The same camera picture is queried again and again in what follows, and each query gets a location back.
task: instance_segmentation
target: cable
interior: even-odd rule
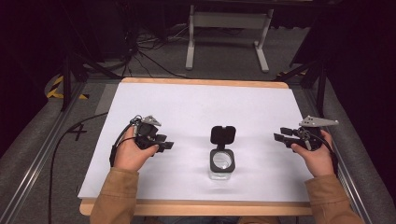
[[[116,70],[116,69],[118,69],[118,68],[123,67],[126,63],[128,63],[128,60],[124,60],[124,61],[122,61],[121,63],[117,63],[117,64],[114,64],[114,65],[110,65],[109,67],[104,67],[104,68],[107,69],[107,70],[109,70],[109,71],[113,71],[113,70]],[[91,67],[84,67],[84,68],[85,68],[85,70],[86,70],[88,73],[97,73],[97,72],[98,72],[96,69],[91,68]]]
[[[136,115],[136,116],[134,116],[133,119],[131,119],[131,121],[129,121],[129,124],[122,130],[122,132],[120,133],[120,135],[119,135],[119,137],[117,138],[116,142],[114,143],[113,147],[118,147],[118,146],[120,145],[120,144],[119,144],[119,141],[121,140],[121,138],[123,137],[123,135],[126,133],[126,131],[127,131],[132,125],[136,124],[136,121],[137,121],[137,120],[140,120],[140,119],[142,119],[142,116]]]
[[[134,137],[122,139],[122,141],[119,142],[119,144],[117,145],[117,147],[119,147],[123,142],[125,142],[125,141],[127,141],[127,140],[131,140],[131,139],[134,139]]]
[[[318,139],[327,149],[329,149],[330,156],[332,157],[332,168],[334,170],[334,174],[338,177],[338,158],[337,158],[337,155],[335,154],[335,152],[330,147],[330,144],[326,140],[324,140],[312,133],[310,135],[312,137]]]
[[[143,66],[143,64],[136,58],[136,56],[134,56],[134,58],[140,63],[140,66],[142,66],[144,69],[146,69],[146,71],[148,72],[148,75],[149,75],[150,77],[153,77],[153,76],[151,75],[151,73],[149,72],[149,70],[147,69],[147,67]]]
[[[235,33],[232,32],[233,29],[231,28],[218,28],[216,31],[227,34],[227,35],[240,35],[244,29],[236,29]]]
[[[128,64],[128,72],[129,72],[129,76],[132,77],[132,71],[131,71],[131,68],[129,67],[129,64]]]
[[[122,77],[123,77],[124,74],[125,74],[126,66],[127,66],[128,64],[129,64],[129,62],[126,63],[126,64],[124,65],[124,69],[122,70],[122,74],[121,74]]]
[[[142,51],[138,50],[138,52],[139,52],[140,54],[146,56],[146,58],[148,58],[150,61],[152,61],[152,62],[154,62],[155,64],[157,64],[158,66],[160,66],[160,67],[161,67],[163,70],[165,70],[167,73],[169,73],[169,74],[171,74],[171,75],[173,75],[173,76],[175,76],[175,77],[183,77],[183,76],[177,75],[177,74],[175,74],[175,73],[173,73],[173,72],[167,70],[166,68],[164,68],[162,65],[158,64],[157,62],[155,62],[153,59],[151,59],[148,55],[146,55],[146,54],[143,53]]]
[[[188,28],[189,27],[186,26],[186,27],[182,28],[181,30],[177,31],[175,35],[173,35],[171,37],[166,37],[166,40],[164,42],[161,42],[161,39],[154,38],[153,37],[154,35],[151,35],[149,38],[145,38],[145,39],[137,41],[138,47],[141,50],[147,51],[147,50],[152,50],[152,49],[160,49],[163,46],[165,46],[166,44],[175,43],[175,42],[179,41],[180,39],[188,40],[188,39],[183,38],[183,37],[177,37],[178,35],[184,35],[188,31]],[[151,47],[141,46],[141,44],[145,44],[145,43],[148,43],[148,42],[153,42]]]
[[[114,73],[108,71],[108,70],[105,69],[103,66],[97,64],[96,62],[92,61],[92,60],[89,59],[89,58],[85,58],[84,56],[79,55],[79,54],[77,54],[77,53],[74,53],[73,56],[75,56],[78,60],[81,60],[81,61],[83,61],[83,62],[89,64],[92,68],[94,68],[95,70],[97,70],[97,71],[103,73],[104,75],[106,75],[106,76],[108,76],[108,77],[110,77],[110,78],[113,78],[113,79],[122,79],[121,76],[118,76],[118,75],[116,75],[116,74],[114,74]]]
[[[101,117],[101,116],[106,115],[106,114],[108,114],[108,112],[103,113],[103,114],[99,114],[99,115],[95,115],[95,116],[89,117],[87,119],[83,119],[83,120],[75,123],[70,128],[68,128],[67,131],[64,132],[62,134],[62,136],[60,137],[60,139],[58,140],[58,142],[57,142],[57,144],[55,146],[55,149],[53,150],[53,153],[52,153],[52,159],[51,159],[50,170],[49,170],[49,204],[48,204],[48,207],[49,207],[48,208],[49,209],[49,212],[48,212],[49,224],[52,223],[52,208],[51,208],[51,205],[52,205],[53,165],[55,163],[55,156],[56,156],[56,152],[58,150],[59,145],[61,144],[61,142],[64,139],[64,137],[66,136],[66,134],[72,132],[77,127],[79,127],[82,124],[82,122],[85,122],[85,121],[90,120],[90,119],[95,119],[95,118]]]

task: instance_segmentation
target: table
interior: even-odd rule
[[[166,5],[194,5],[194,6],[211,6],[211,7],[245,7],[245,8],[265,8],[267,10],[268,8],[272,9],[277,9],[277,8],[292,8],[292,9],[301,9],[301,8],[309,8],[309,9],[317,9],[317,10],[334,10],[339,8],[339,3],[342,2],[343,0],[335,0],[335,1],[315,1],[315,0],[130,0],[129,2],[131,3],[138,3],[138,4],[148,4],[148,5],[154,5],[158,6],[158,4],[166,4]],[[54,19],[54,20],[59,20],[58,14],[52,12],[52,10],[47,10],[49,13],[49,17]],[[58,29],[59,33],[62,34],[64,32],[64,27],[62,26],[56,26],[55,28]],[[113,78],[113,79],[119,79],[121,78],[120,76],[112,73],[111,71],[107,70],[103,66],[99,65],[96,63],[93,59],[90,57],[87,57],[85,55],[82,55],[81,53],[77,53],[75,51],[75,46],[72,44],[72,40],[67,37],[67,35],[61,35],[62,41],[66,45],[67,49],[67,58],[64,61],[64,70],[63,70],[63,75],[64,75],[64,105],[62,110],[66,110],[68,105],[71,102],[71,72],[75,74],[75,77],[78,79],[79,82],[83,82],[88,78],[87,73],[85,72],[84,69],[82,69],[82,65],[84,63],[88,64],[90,67],[94,68],[96,71],[106,75],[107,77]],[[260,50],[261,48],[258,48],[261,46],[261,42],[259,41],[258,46],[255,47],[258,57],[260,61],[264,62],[264,56],[262,54],[262,51]],[[188,58],[190,59],[192,56],[192,51],[190,50],[190,55],[188,54]],[[187,67],[192,66],[191,62],[192,60],[187,60]],[[288,72],[285,76],[279,77],[275,79],[275,81],[286,81],[290,77],[294,77],[295,75],[300,74],[306,69],[309,69],[313,67],[315,64],[322,65],[324,64],[324,61],[322,59],[322,56],[319,57],[319,59],[316,59],[314,62],[311,63],[305,63],[302,66],[296,68],[295,70],[292,70]],[[326,74],[324,71],[317,71],[315,70],[312,73],[307,73],[303,80],[300,82],[300,84],[304,88],[312,88],[314,81],[317,79],[317,77],[320,76],[320,85],[318,88],[318,97],[317,97],[317,108],[319,111],[319,114],[323,117],[323,96],[324,96],[324,82],[326,79]]]
[[[121,83],[128,82],[276,89],[288,88],[287,84],[281,82],[228,80],[125,78]],[[81,214],[88,216],[91,213],[94,202],[95,199],[82,199],[80,205]],[[308,202],[263,203],[138,199],[134,214],[136,216],[307,216],[312,213]]]
[[[242,29],[261,29],[260,40],[254,41],[254,47],[259,59],[260,67],[264,73],[269,72],[268,63],[262,51],[265,37],[270,27],[274,10],[269,9],[262,14],[243,13],[218,13],[218,12],[196,12],[194,6],[190,9],[189,19],[189,47],[187,50],[186,69],[191,70],[194,57],[194,27],[225,27]]]

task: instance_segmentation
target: wooden table edge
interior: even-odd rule
[[[207,85],[207,86],[278,88],[278,89],[289,88],[288,84],[286,84],[285,82],[216,80],[216,79],[126,77],[121,81],[121,83],[184,84],[184,85]]]
[[[89,216],[95,199],[82,199],[79,211]],[[137,200],[135,216],[311,216],[309,203],[254,203]]]

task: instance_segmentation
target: person's arm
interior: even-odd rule
[[[136,205],[137,172],[157,150],[158,146],[141,150],[134,139],[134,129],[129,128],[117,149],[114,167],[110,169],[101,192],[93,206],[91,223],[130,223]]]
[[[332,146],[332,137],[324,131],[321,134]],[[322,145],[316,151],[308,151],[296,144],[291,145],[291,148],[304,158],[309,172],[314,176],[305,185],[316,223],[363,223],[352,211],[349,198],[334,174],[329,149]]]

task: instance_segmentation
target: person's right hand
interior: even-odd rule
[[[157,152],[158,145],[142,150],[136,145],[133,137],[134,128],[130,127],[121,139],[114,167],[137,172],[146,160]]]
[[[332,136],[323,130],[321,130],[321,135],[329,143],[330,147],[332,147]],[[334,175],[330,151],[323,144],[315,151],[308,151],[297,144],[292,144],[291,149],[304,158],[306,167],[314,177]]]

